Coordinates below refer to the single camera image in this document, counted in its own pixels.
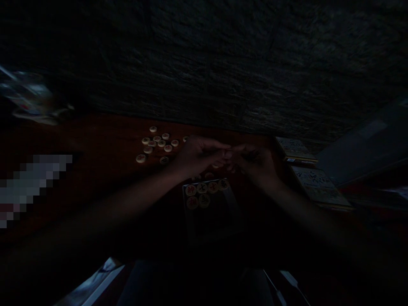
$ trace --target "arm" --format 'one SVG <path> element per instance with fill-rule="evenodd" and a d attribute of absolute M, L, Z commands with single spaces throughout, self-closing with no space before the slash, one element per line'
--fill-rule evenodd
<path fill-rule="evenodd" d="M 406 289 L 408 267 L 400 254 L 349 229 L 341 220 L 292 191 L 278 178 L 269 150 L 250 144 L 232 150 L 236 153 L 229 161 L 229 169 L 238 164 L 295 221 L 340 251 L 373 283 L 384 285 L 393 292 L 401 293 Z"/>
<path fill-rule="evenodd" d="M 107 235 L 121 224 L 134 221 L 178 183 L 214 162 L 225 163 L 224 149 L 229 147 L 213 139 L 191 136 L 162 172 L 94 203 L 9 250 L 0 257 L 0 295 L 14 302 L 16 298 L 25 298 L 22 293 L 28 291 L 30 299 L 61 297 L 109 257 Z M 50 282 L 54 286 L 64 285 L 66 290 L 50 292 Z"/>

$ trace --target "game piece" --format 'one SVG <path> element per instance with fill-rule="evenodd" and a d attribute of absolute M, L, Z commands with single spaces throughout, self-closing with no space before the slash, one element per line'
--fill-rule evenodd
<path fill-rule="evenodd" d="M 192 178 L 191 178 L 193 181 L 195 181 L 195 180 L 201 180 L 201 175 L 196 175 L 196 176 L 193 176 Z"/>
<path fill-rule="evenodd" d="M 206 194 L 200 195 L 200 198 L 198 199 L 200 203 L 201 208 L 207 208 L 208 205 L 210 204 L 210 197 Z"/>
<path fill-rule="evenodd" d="M 211 193 L 216 193 L 218 191 L 218 184 L 217 182 L 210 182 L 208 183 L 208 191 Z"/>
<path fill-rule="evenodd" d="M 198 199 L 196 197 L 189 197 L 187 199 L 187 208 L 188 209 L 196 209 L 198 207 Z"/>
<path fill-rule="evenodd" d="M 146 161 L 146 155 L 144 155 L 144 154 L 139 154 L 139 155 L 136 157 L 136 161 L 137 161 L 139 164 L 144 163 L 144 162 Z"/>
<path fill-rule="evenodd" d="M 169 158 L 167 156 L 163 156 L 160 158 L 160 163 L 161 164 L 168 164 L 169 163 Z"/>
<path fill-rule="evenodd" d="M 173 149 L 173 147 L 172 147 L 171 145 L 169 145 L 169 144 L 164 147 L 164 150 L 165 150 L 166 152 L 171 152 L 172 149 Z"/>
<path fill-rule="evenodd" d="M 186 195 L 193 196 L 197 192 L 197 188 L 194 185 L 188 185 L 186 187 Z"/>
<path fill-rule="evenodd" d="M 220 190 L 226 190 L 230 186 L 230 184 L 227 180 L 221 179 L 218 181 L 218 186 Z"/>
<path fill-rule="evenodd" d="M 152 147 L 145 147 L 143 149 L 143 152 L 145 152 L 146 154 L 150 154 L 153 152 L 153 148 Z"/>
<path fill-rule="evenodd" d="M 198 193 L 206 193 L 207 190 L 208 190 L 208 188 L 207 188 L 207 184 L 206 184 L 206 183 L 199 183 L 199 184 L 197 185 L 197 191 L 198 191 Z"/>

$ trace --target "dark wall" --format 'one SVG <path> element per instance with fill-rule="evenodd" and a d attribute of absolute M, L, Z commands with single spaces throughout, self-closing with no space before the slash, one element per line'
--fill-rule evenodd
<path fill-rule="evenodd" d="M 0 62 L 80 84 L 97 110 L 314 153 L 408 79 L 403 0 L 0 1 Z"/>

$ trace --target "box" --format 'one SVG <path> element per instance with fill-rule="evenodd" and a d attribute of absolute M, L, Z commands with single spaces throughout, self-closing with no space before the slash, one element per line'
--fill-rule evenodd
<path fill-rule="evenodd" d="M 298 139 L 275 137 L 281 150 L 285 154 L 286 162 L 299 162 L 304 164 L 317 163 L 316 157 Z"/>
<path fill-rule="evenodd" d="M 323 170 L 296 166 L 290 168 L 308 198 L 315 204 L 337 210 L 354 209 Z"/>

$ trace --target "table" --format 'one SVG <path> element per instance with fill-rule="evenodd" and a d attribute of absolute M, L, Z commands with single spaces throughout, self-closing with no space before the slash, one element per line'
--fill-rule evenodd
<path fill-rule="evenodd" d="M 157 135 L 170 133 L 170 139 L 178 139 L 180 145 L 171 153 L 156 147 L 144 164 L 138 164 L 135 158 L 143 153 L 145 146 L 141 140 L 153 135 L 149 131 L 153 125 L 158 128 Z M 27 156 L 32 154 L 80 152 L 81 156 L 56 186 L 46 190 L 46 196 L 37 198 L 28 212 L 22 214 L 21 220 L 0 235 L 0 243 L 7 246 L 19 242 L 110 190 L 159 171 L 163 168 L 160 157 L 174 157 L 183 147 L 182 138 L 190 134 L 216 138 L 231 145 L 248 142 L 267 147 L 271 149 L 278 175 L 288 184 L 292 183 L 289 169 L 278 157 L 273 138 L 268 136 L 110 114 L 89 114 L 58 126 L 23 122 L 0 134 L 0 141 L 6 148 L 0 156 L 7 161 L 0 168 L 2 179 L 10 178 L 12 171 L 18 170 L 20 163 L 29 162 Z M 181 193 L 183 182 L 131 228 L 123 231 L 115 240 L 117 256 L 123 260 L 137 257 L 183 261 L 199 256 L 217 262 L 247 262 L 255 266 L 275 262 L 283 266 L 289 262 L 299 265 L 315 262 L 321 266 L 322 262 L 332 262 L 333 258 L 328 260 L 320 253 L 323 252 L 322 246 L 299 229 L 245 175 L 239 171 L 229 173 L 225 167 L 210 167 L 208 171 L 216 178 L 229 179 L 246 219 L 244 234 L 214 243 L 211 247 L 189 248 Z M 352 213 L 336 214 L 359 224 Z"/>

